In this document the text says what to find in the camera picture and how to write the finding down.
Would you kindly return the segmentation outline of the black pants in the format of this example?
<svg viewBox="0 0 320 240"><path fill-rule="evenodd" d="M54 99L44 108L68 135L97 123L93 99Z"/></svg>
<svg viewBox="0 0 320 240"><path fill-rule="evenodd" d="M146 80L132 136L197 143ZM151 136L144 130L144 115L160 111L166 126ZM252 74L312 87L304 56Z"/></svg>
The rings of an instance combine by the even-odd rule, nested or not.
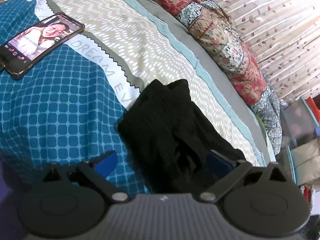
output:
<svg viewBox="0 0 320 240"><path fill-rule="evenodd" d="M154 193L198 194L212 186L217 178L204 163L211 150L245 159L192 102L185 79L168 85L153 80L117 130Z"/></svg>

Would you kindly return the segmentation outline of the patterned bedsheet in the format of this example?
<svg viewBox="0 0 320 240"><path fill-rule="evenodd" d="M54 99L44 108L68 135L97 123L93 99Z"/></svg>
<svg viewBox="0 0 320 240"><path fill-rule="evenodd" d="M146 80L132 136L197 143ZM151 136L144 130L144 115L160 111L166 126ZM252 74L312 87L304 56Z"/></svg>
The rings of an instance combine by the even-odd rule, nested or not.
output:
<svg viewBox="0 0 320 240"><path fill-rule="evenodd" d="M20 80L1 72L1 158L24 183L50 163L113 150L107 179L129 194L151 188L115 125L153 80L188 81L216 131L254 165L275 160L258 118L182 25L150 0L1 0L1 42L64 12L85 25Z"/></svg>

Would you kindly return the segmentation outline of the beige fabric storage bag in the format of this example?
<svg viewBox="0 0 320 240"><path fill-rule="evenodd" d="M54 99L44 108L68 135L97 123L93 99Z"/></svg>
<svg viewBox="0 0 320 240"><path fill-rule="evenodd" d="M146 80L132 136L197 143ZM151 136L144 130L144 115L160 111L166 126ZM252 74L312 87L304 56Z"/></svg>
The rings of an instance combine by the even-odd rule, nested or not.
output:
<svg viewBox="0 0 320 240"><path fill-rule="evenodd" d="M319 138L292 149L291 156L298 185L319 180Z"/></svg>

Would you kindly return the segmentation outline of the stacked folded clothes pile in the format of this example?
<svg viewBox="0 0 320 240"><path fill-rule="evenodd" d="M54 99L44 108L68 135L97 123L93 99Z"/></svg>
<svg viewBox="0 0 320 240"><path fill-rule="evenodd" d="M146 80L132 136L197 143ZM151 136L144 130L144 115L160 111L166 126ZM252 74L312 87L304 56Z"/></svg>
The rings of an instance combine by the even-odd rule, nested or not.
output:
<svg viewBox="0 0 320 240"><path fill-rule="evenodd" d="M299 189L300 189L301 193L303 194L303 196L305 197L305 199L308 201L309 205L312 206L313 194L314 194L313 185L310 185L310 184L300 185Z"/></svg>

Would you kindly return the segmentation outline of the clear storage bin teal lid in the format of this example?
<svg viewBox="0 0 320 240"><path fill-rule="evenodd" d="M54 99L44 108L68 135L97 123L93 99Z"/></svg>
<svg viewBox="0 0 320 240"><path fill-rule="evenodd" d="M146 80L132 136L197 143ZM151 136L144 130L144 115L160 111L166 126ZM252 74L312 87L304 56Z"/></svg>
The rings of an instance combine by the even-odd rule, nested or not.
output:
<svg viewBox="0 0 320 240"><path fill-rule="evenodd" d="M291 150L319 138L319 122L304 99L280 107L283 130L281 151L276 160L296 183Z"/></svg>

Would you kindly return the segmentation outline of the smartphone with lit screen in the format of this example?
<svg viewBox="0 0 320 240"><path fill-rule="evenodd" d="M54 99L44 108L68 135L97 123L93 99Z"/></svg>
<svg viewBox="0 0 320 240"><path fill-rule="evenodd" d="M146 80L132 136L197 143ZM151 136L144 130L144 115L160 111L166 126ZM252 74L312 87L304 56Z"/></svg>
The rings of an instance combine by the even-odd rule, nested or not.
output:
<svg viewBox="0 0 320 240"><path fill-rule="evenodd" d="M64 12L51 15L1 45L1 70L19 80L47 54L84 30L83 23Z"/></svg>

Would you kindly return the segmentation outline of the red floral quilt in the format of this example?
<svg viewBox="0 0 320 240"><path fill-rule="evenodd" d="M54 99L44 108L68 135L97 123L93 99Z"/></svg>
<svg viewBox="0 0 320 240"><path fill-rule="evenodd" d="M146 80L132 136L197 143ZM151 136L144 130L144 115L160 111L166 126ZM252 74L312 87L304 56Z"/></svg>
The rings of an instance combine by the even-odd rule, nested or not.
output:
<svg viewBox="0 0 320 240"><path fill-rule="evenodd" d="M222 69L263 122L273 151L278 154L282 140L279 100L231 17L213 0L153 1L174 16Z"/></svg>

